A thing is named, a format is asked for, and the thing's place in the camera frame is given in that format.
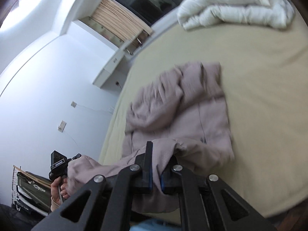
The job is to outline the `person's left hand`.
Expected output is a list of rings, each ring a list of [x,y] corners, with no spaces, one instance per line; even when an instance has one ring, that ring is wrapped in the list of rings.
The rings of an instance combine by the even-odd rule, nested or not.
[[[56,205],[61,205],[63,199],[67,200],[70,195],[67,191],[68,178],[58,177],[51,183],[51,198]]]

